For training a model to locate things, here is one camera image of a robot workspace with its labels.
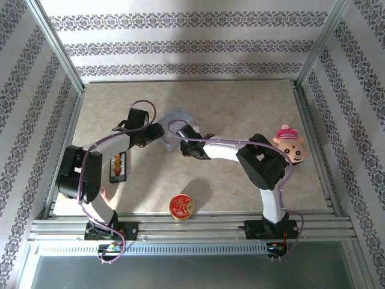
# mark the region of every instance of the tin lid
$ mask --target tin lid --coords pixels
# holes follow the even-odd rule
[[[177,220],[190,218],[194,209],[193,200],[186,194],[178,194],[170,202],[170,213]]]

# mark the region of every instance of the beige tabletop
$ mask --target beige tabletop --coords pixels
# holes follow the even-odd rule
[[[273,143],[287,123],[306,138],[289,81],[131,82],[87,87],[73,144],[84,146],[106,136],[127,118],[130,104],[138,99],[156,105],[157,119],[180,107],[195,118],[202,135],[245,139],[260,133]],[[146,104],[138,108],[151,111]],[[128,151],[127,168],[126,182],[110,184],[109,163],[103,166],[102,186],[118,213],[167,212],[171,198],[181,192],[190,195],[200,211],[263,208],[259,190],[234,161],[196,160],[183,157],[179,147],[167,152],[159,143],[151,143]],[[312,157],[294,167],[283,196],[289,209],[327,208]],[[75,201],[61,194],[54,213],[81,214]]]

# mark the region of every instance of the purple cable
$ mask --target purple cable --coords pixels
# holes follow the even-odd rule
[[[114,228],[112,227],[109,227],[107,226],[106,224],[96,220],[93,216],[91,216],[86,210],[85,208],[83,207],[83,203],[82,203],[82,191],[83,191],[83,181],[84,181],[84,170],[85,170],[85,165],[87,163],[87,158],[88,158],[88,155],[90,154],[90,152],[95,148],[97,147],[98,145],[101,145],[102,143],[104,143],[105,141],[113,138],[113,137],[117,137],[119,135],[123,135],[123,134],[127,134],[129,132],[135,132],[135,131],[140,131],[142,129],[145,129],[147,128],[148,126],[150,126],[154,121],[155,121],[155,118],[156,118],[156,108],[154,106],[154,104],[150,101],[147,101],[145,99],[140,99],[139,101],[135,101],[133,104],[131,104],[131,106],[129,107],[128,110],[130,110],[135,104],[139,103],[139,102],[147,102],[148,104],[150,104],[152,106],[152,108],[154,109],[154,117],[152,118],[152,120],[150,122],[148,122],[145,126],[142,126],[141,128],[135,128],[135,129],[127,129],[125,131],[122,131],[122,132],[118,132],[114,135],[108,135],[104,138],[102,138],[101,140],[98,140],[97,142],[95,142],[93,145],[91,145],[87,151],[85,152],[84,154],[84,158],[83,158],[83,162],[82,162],[82,167],[81,167],[81,172],[80,172],[80,176],[79,176],[79,185],[78,185],[78,195],[77,195],[77,201],[78,201],[78,204],[79,206],[82,208],[84,214],[94,223],[97,223],[99,226],[107,229],[107,230],[110,230],[112,231],[113,233],[117,234],[120,238],[122,238],[122,242],[123,242],[123,245],[122,245],[122,250],[120,251],[120,253],[112,260],[109,260],[109,261],[106,261],[103,257],[105,256],[106,254],[106,251],[103,251],[102,254],[100,256],[98,256],[98,258],[102,261],[102,263],[108,263],[108,264],[111,264],[112,262],[118,260],[125,252],[126,250],[126,238],[123,236],[122,233],[120,233],[118,230],[115,230]]]
[[[289,179],[293,175],[293,171],[294,171],[293,164],[292,164],[291,160],[289,159],[289,157],[284,152],[282,152],[280,149],[277,149],[274,146],[271,146],[271,145],[265,144],[265,143],[258,143],[256,141],[250,141],[250,140],[229,140],[229,139],[225,139],[225,138],[210,138],[208,140],[205,140],[205,139],[200,139],[200,138],[185,138],[185,137],[181,137],[181,136],[177,135],[175,132],[171,131],[171,129],[170,129],[171,125],[176,123],[176,122],[184,122],[187,125],[188,125],[188,122],[186,122],[183,119],[176,119],[176,120],[172,120],[167,125],[167,129],[168,129],[169,133],[171,135],[173,135],[174,137],[179,138],[181,140],[185,140],[185,141],[203,141],[203,142],[206,142],[206,143],[224,143],[224,144],[228,144],[228,145],[255,145],[255,146],[262,146],[264,148],[272,149],[272,150],[278,152],[281,156],[283,156],[285,158],[285,160],[289,163],[289,173],[288,173],[287,177],[278,186],[279,205],[280,205],[281,209],[283,209],[288,214],[296,214],[296,215],[298,215],[301,218],[301,227],[300,227],[300,229],[298,231],[298,236],[295,239],[293,246],[291,246],[291,248],[287,251],[287,253],[285,255],[283,255],[282,257],[279,257],[279,260],[282,260],[288,254],[290,254],[293,251],[293,248],[297,245],[297,243],[298,243],[298,241],[299,241],[299,239],[301,237],[303,226],[304,226],[304,219],[303,219],[302,213],[300,213],[298,211],[289,211],[289,210],[287,210],[285,208],[285,206],[283,205],[283,202],[282,202],[282,189],[283,189],[283,186],[289,181]]]

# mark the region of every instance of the purple wire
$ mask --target purple wire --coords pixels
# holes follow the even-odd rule
[[[302,230],[303,230],[303,226],[304,226],[304,219],[303,219],[303,214],[298,212],[298,211],[289,211],[285,208],[285,206],[283,205],[283,202],[282,202],[282,190],[283,190],[283,186],[289,181],[289,179],[291,178],[291,176],[293,175],[293,171],[294,171],[294,167],[293,167],[293,163],[291,162],[290,158],[284,153],[282,152],[280,149],[277,149],[275,148],[274,146],[271,146],[269,144],[265,144],[265,143],[259,143],[257,141],[250,141],[250,140],[229,140],[229,139],[226,139],[226,138],[210,138],[208,140],[205,140],[205,139],[201,139],[201,138],[185,138],[185,137],[181,137],[179,135],[177,135],[176,133],[174,133],[173,131],[171,131],[170,127],[172,124],[176,123],[176,122],[184,122],[188,125],[188,122],[186,122],[185,120],[183,119],[176,119],[176,120],[172,120],[170,123],[168,123],[167,125],[167,129],[169,131],[169,133],[171,135],[173,135],[174,137],[176,138],[179,138],[181,140],[185,140],[185,141],[203,141],[203,142],[206,142],[206,143],[224,143],[224,144],[228,144],[228,145],[255,145],[255,146],[262,146],[264,148],[268,148],[268,149],[272,149],[273,151],[276,151],[278,152],[281,156],[283,156],[285,158],[285,160],[289,163],[289,173],[287,174],[286,178],[280,183],[280,185],[278,186],[278,200],[279,200],[279,205],[281,207],[281,209],[283,209],[285,212],[287,212],[288,214],[296,214],[298,215],[300,218],[301,218],[301,227],[298,231],[298,236],[297,238],[295,239],[294,241],[294,244],[293,246],[291,246],[291,248],[287,251],[287,253],[285,255],[283,255],[282,257],[279,258],[279,260],[282,260],[283,258],[285,258],[288,254],[290,254],[292,251],[293,251],[293,248],[297,245],[300,237],[301,237],[301,234],[302,234]]]
[[[156,108],[155,108],[155,105],[148,101],[148,100],[145,100],[145,99],[140,99],[139,101],[135,101],[134,103],[131,104],[131,106],[129,107],[128,110],[130,110],[135,104],[139,103],[139,102],[147,102],[148,104],[150,104],[152,106],[152,108],[154,109],[154,116],[152,118],[152,120],[150,122],[148,122],[145,126],[142,126],[141,128],[135,128],[135,129],[127,129],[125,131],[121,131],[121,132],[118,132],[116,134],[113,134],[113,135],[108,135],[104,138],[102,138],[101,140],[98,140],[97,142],[95,142],[93,145],[91,145],[87,151],[85,152],[84,154],[84,158],[83,158],[83,162],[82,162],[82,167],[81,167],[81,172],[80,172],[80,176],[79,176],[79,185],[78,185],[78,194],[77,194],[77,201],[78,201],[78,204],[79,206],[82,208],[84,214],[94,223],[97,223],[99,226],[107,229],[107,230],[110,230],[112,231],[113,233],[117,234],[120,238],[122,238],[122,242],[123,242],[123,245],[122,245],[122,249],[120,251],[120,253],[114,258],[114,259],[111,259],[109,261],[105,260],[103,257],[105,256],[106,254],[106,251],[103,251],[102,254],[100,256],[98,256],[98,258],[102,261],[102,263],[108,263],[108,264],[111,264],[112,262],[115,262],[116,260],[118,260],[125,252],[126,250],[126,238],[123,236],[122,233],[120,233],[118,230],[115,230],[114,228],[110,227],[110,226],[107,226],[106,224],[100,222],[99,220],[96,220],[93,216],[91,216],[91,214],[89,214],[85,208],[83,207],[83,203],[82,203],[82,191],[83,191],[83,181],[84,181],[84,171],[85,171],[85,165],[87,163],[87,158],[88,158],[88,155],[90,154],[90,152],[95,148],[97,147],[98,145],[101,145],[102,143],[104,143],[105,141],[113,138],[113,137],[117,137],[117,136],[120,136],[120,135],[123,135],[123,134],[127,134],[129,132],[135,132],[135,131],[140,131],[142,129],[145,129],[147,128],[148,126],[150,126],[154,121],[155,121],[155,118],[156,118]]]

